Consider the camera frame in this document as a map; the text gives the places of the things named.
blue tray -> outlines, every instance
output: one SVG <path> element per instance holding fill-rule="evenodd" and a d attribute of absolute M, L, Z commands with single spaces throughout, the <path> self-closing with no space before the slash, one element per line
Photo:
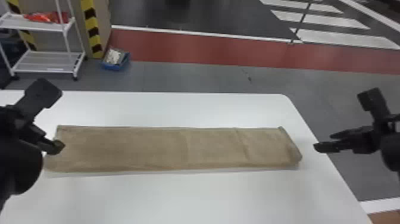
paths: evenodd
<path fill-rule="evenodd" d="M 112 70 L 112 71 L 119 71 L 121 70 L 129 61 L 130 58 L 130 53 L 127 52 L 125 53 L 124 59 L 122 60 L 121 64 L 110 64 L 110 63 L 106 63 L 106 62 L 102 62 L 101 64 L 103 65 L 104 69 L 107 70 Z"/>

red object on shelf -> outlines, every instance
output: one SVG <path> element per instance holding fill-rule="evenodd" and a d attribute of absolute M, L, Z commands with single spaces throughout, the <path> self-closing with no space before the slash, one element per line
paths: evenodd
<path fill-rule="evenodd" d="M 69 13 L 67 12 L 62 12 L 61 17 L 63 23 L 68 23 L 70 21 Z M 58 16 L 58 12 L 30 13 L 30 14 L 25 14 L 24 18 L 30 21 L 42 22 L 42 23 L 61 23 L 60 17 Z"/>

white metal shelf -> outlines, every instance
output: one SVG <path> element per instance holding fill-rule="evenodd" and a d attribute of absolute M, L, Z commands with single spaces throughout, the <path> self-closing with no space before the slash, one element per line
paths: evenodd
<path fill-rule="evenodd" d="M 16 73 L 71 73 L 73 80 L 78 80 L 78 71 L 82 65 L 82 61 L 86 58 L 85 49 L 82 43 L 82 37 L 79 32 L 78 24 L 75 21 L 75 15 L 71 0 L 67 0 L 68 7 L 70 9 L 71 18 L 68 23 L 63 22 L 63 13 L 60 8 L 60 0 L 54 0 L 57 8 L 58 18 L 60 18 L 60 24 L 58 23 L 40 23 L 30 21 L 24 18 L 22 15 L 14 14 L 11 12 L 10 6 L 6 3 L 6 0 L 0 0 L 3 6 L 8 9 L 8 12 L 0 17 L 0 29 L 14 29 L 18 30 L 21 36 L 21 30 L 28 31 L 39 31 L 39 32 L 60 32 L 63 35 L 65 47 L 67 52 L 41 52 L 31 51 L 29 44 L 24 40 L 25 46 L 28 49 L 25 54 L 15 63 L 13 66 L 8 61 L 8 58 L 4 52 L 4 49 L 0 43 L 0 53 L 4 58 L 4 63 L 10 71 L 11 76 L 14 79 L 18 79 Z M 82 52 L 71 52 L 70 44 L 68 42 L 68 31 L 72 25 L 75 25 L 77 36 L 80 42 Z"/>
<path fill-rule="evenodd" d="M 71 73 L 80 67 L 84 52 L 45 52 L 28 50 L 12 67 L 13 72 Z"/>
<path fill-rule="evenodd" d="M 0 18 L 0 29 L 14 29 L 14 30 L 29 30 L 29 31 L 43 31 L 43 32 L 61 32 L 67 33 L 75 22 L 72 17 L 68 23 L 40 23 L 30 21 L 22 15 L 13 14 L 10 12 L 5 13 Z"/>

gray floor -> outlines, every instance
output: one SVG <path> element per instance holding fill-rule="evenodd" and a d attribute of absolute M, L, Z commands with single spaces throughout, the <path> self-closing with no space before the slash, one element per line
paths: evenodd
<path fill-rule="evenodd" d="M 35 78 L 47 77 L 63 90 L 280 93 L 293 101 L 320 141 L 328 140 L 331 133 L 371 123 L 356 98 L 361 91 L 380 87 L 392 111 L 400 112 L 400 76 L 149 62 L 131 62 L 121 72 L 109 72 L 96 60 L 85 63 L 81 74 L 79 82 L 60 74 L 22 74 L 8 89 L 23 89 Z M 400 196 L 399 180 L 379 154 L 345 152 L 330 158 L 360 201 Z"/>

red floor stripe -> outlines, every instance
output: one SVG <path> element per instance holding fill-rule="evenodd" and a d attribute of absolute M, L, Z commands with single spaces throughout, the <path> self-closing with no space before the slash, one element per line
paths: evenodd
<path fill-rule="evenodd" d="M 110 45 L 135 61 L 400 74 L 400 51 L 113 30 Z"/>

